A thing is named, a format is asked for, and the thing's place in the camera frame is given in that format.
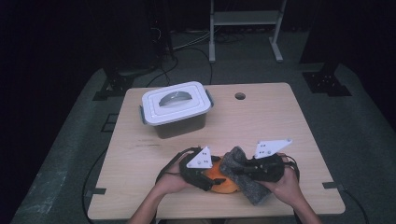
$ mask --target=rag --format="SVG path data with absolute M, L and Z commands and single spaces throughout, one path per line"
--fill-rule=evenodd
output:
M 253 205 L 258 205 L 265 201 L 266 197 L 271 194 L 271 190 L 252 180 L 249 176 L 236 174 L 233 171 L 233 169 L 243 168 L 247 159 L 241 147 L 234 147 L 224 155 L 220 170 L 238 185 Z

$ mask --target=dark background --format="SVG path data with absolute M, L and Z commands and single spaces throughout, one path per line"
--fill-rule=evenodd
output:
M 216 9 L 277 1 L 217 0 Z M 171 30 L 208 29 L 209 1 L 171 0 Z M 282 29 L 310 30 L 301 63 L 336 60 L 396 127 L 396 10 L 390 0 L 289 0 Z M 99 68 L 148 67 L 163 54 L 161 0 L 0 3 L 1 223 L 13 217 L 80 91 Z

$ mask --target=white lid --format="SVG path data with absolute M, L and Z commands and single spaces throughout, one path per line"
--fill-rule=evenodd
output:
M 153 126 L 192 118 L 211 108 L 203 85 L 196 81 L 148 91 L 142 102 L 144 119 Z

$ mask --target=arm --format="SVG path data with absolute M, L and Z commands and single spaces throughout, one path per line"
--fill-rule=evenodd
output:
M 304 224 L 322 223 L 301 192 L 297 176 L 289 166 L 285 167 L 285 174 L 278 182 L 260 183 L 271 190 L 281 202 L 290 205 Z
M 175 162 L 151 189 L 127 224 L 149 224 L 154 218 L 158 205 L 166 194 L 176 193 L 191 187 L 180 175 L 177 175 L 178 173 L 178 162 Z

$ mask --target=table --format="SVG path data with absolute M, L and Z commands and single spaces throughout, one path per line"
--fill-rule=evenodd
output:
M 109 144 L 88 211 L 91 219 L 125 219 L 143 201 L 160 170 L 181 150 L 210 146 L 213 155 L 224 155 L 240 146 L 250 158 L 259 140 L 291 138 L 284 152 L 297 160 L 301 188 L 317 214 L 341 214 L 345 205 L 337 189 L 322 183 L 332 177 L 287 83 L 205 86 L 214 100 L 206 126 L 193 133 L 160 139 L 144 125 L 139 115 L 141 97 L 147 89 L 130 89 Z M 244 100 L 235 95 L 245 94 Z M 217 194 L 201 189 L 184 189 L 167 195 L 157 218 L 220 218 L 292 216 L 293 211 L 274 195 L 254 206 L 242 194 Z
M 277 46 L 277 37 L 282 24 L 287 0 L 282 0 L 279 10 L 267 11 L 215 11 L 214 1 L 210 0 L 210 28 L 209 28 L 209 61 L 216 61 L 215 26 L 220 25 L 264 25 L 274 24 L 274 36 L 269 37 L 271 48 L 278 63 L 283 62 L 282 54 Z

